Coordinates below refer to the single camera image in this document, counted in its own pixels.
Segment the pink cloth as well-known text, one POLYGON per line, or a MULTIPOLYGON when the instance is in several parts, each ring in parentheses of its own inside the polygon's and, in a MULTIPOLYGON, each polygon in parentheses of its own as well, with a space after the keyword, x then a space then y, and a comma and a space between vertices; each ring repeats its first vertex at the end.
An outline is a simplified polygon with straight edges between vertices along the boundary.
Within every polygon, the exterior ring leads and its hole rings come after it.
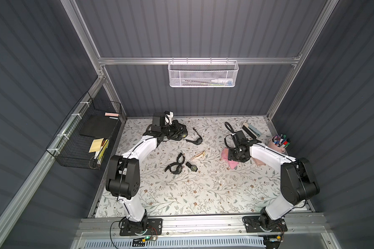
POLYGON ((230 150, 228 148, 224 148, 221 152, 221 158, 222 158, 222 160, 224 160, 225 162, 228 163, 228 165, 231 169, 236 169, 239 162, 230 160, 229 159, 229 154, 230 154, 230 150))

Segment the black strap wristwatch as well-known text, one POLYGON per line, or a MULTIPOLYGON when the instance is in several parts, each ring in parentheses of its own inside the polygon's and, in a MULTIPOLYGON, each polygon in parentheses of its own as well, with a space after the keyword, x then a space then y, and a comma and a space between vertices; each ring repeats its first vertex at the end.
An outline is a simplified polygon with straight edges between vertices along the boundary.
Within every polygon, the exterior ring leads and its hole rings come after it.
POLYGON ((194 145, 201 145, 202 142, 203 142, 203 138, 202 138, 202 136, 198 133, 198 131, 197 131, 196 128, 193 128, 193 131, 196 133, 197 138, 196 138, 195 140, 186 139, 186 142, 188 142, 188 143, 192 143, 192 144, 194 144, 194 145))

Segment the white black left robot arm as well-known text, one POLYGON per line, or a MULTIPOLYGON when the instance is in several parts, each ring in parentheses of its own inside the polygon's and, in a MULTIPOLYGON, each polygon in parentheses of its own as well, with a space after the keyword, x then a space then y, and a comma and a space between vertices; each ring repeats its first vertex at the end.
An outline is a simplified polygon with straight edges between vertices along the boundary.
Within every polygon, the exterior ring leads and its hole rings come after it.
POLYGON ((122 204, 125 211, 124 227, 128 231, 141 234, 148 226, 148 215, 138 196, 140 163, 163 141, 180 141, 187 135, 186 125, 173 119, 173 112, 155 113, 152 124, 138 143, 122 155, 111 157, 106 190, 122 204))

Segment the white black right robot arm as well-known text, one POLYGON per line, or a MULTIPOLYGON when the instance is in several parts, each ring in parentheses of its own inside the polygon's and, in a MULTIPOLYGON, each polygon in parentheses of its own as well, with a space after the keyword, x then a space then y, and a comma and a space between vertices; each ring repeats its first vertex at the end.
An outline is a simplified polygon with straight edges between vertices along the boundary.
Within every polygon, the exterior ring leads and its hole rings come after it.
POLYGON ((229 146, 228 159, 235 162, 247 162, 250 158, 257 159, 273 168, 280 174, 281 193, 266 207, 262 208, 256 225, 263 231, 270 232, 277 227, 282 229, 284 216, 302 201, 307 201, 320 193, 320 186, 313 172, 311 163, 305 158, 287 156, 265 146, 258 141, 253 133, 251 140, 244 132, 229 129, 234 146, 229 146))

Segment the green dial watch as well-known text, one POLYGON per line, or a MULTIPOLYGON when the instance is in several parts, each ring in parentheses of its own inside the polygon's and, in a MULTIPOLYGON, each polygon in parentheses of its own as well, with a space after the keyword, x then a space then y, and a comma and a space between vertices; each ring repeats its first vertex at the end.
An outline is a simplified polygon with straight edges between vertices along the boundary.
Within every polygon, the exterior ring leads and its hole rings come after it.
POLYGON ((191 164, 190 162, 186 163, 186 166, 192 171, 192 172, 197 172, 198 167, 196 165, 191 164))

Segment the pink case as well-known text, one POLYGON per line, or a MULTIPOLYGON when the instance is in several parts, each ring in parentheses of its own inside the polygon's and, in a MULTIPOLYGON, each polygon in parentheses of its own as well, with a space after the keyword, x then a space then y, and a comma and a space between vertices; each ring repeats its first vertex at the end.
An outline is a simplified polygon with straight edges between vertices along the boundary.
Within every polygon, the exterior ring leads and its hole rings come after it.
POLYGON ((257 166, 265 166, 266 163, 262 162, 261 160, 259 159, 256 159, 256 158, 253 158, 254 160, 254 163, 257 165, 257 166))

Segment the pink pen cup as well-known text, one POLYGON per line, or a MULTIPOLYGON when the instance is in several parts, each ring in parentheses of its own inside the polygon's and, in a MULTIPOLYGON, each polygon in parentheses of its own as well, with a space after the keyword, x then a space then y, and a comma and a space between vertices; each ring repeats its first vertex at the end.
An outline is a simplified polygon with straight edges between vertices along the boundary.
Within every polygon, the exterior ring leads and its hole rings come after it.
POLYGON ((267 144, 267 147, 271 148, 272 150, 275 150, 277 152, 280 152, 280 153, 285 153, 285 148, 281 148, 281 147, 278 147, 277 145, 275 145, 272 140, 269 140, 268 141, 268 144, 267 144))

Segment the coloured markers bunch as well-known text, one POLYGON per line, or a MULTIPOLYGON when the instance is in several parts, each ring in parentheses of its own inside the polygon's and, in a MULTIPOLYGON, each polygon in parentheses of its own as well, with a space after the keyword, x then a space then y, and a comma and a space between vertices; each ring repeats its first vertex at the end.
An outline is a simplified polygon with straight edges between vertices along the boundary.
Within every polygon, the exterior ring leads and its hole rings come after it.
POLYGON ((290 138, 285 134, 276 135, 272 138, 272 143, 277 147, 285 148, 289 146, 290 138))

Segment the black notebook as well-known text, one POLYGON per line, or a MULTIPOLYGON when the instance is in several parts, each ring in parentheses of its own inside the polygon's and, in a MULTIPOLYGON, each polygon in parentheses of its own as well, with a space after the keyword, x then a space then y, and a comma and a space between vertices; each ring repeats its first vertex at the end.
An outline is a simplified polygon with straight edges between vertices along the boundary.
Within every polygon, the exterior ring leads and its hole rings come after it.
POLYGON ((82 125, 81 136, 94 139, 108 139, 117 125, 118 120, 109 116, 91 115, 82 125))

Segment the yellow sticky note pad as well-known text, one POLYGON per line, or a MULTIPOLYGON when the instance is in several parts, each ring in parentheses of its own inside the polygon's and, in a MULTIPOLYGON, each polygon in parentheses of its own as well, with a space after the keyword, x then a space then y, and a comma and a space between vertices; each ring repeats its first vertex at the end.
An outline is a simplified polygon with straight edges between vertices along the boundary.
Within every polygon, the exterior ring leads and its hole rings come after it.
POLYGON ((103 147, 105 141, 106 140, 104 138, 93 140, 89 149, 89 153, 101 151, 101 148, 103 147))

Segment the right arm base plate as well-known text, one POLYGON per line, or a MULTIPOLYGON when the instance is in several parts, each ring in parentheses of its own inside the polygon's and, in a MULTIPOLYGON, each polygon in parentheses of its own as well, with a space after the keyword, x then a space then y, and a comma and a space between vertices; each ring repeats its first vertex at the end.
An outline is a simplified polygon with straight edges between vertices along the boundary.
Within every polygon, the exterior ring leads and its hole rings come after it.
POLYGON ((280 232, 288 231, 284 219, 272 220, 266 215, 244 216, 242 222, 245 225, 246 232, 280 232))

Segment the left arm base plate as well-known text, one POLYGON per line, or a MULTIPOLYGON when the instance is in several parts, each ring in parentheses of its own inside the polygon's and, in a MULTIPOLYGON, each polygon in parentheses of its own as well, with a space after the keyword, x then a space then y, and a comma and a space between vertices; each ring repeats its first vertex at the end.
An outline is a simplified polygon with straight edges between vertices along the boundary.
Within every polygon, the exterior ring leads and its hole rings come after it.
POLYGON ((119 228, 120 236, 158 236, 162 234, 163 219, 144 218, 141 222, 125 219, 121 221, 119 228))

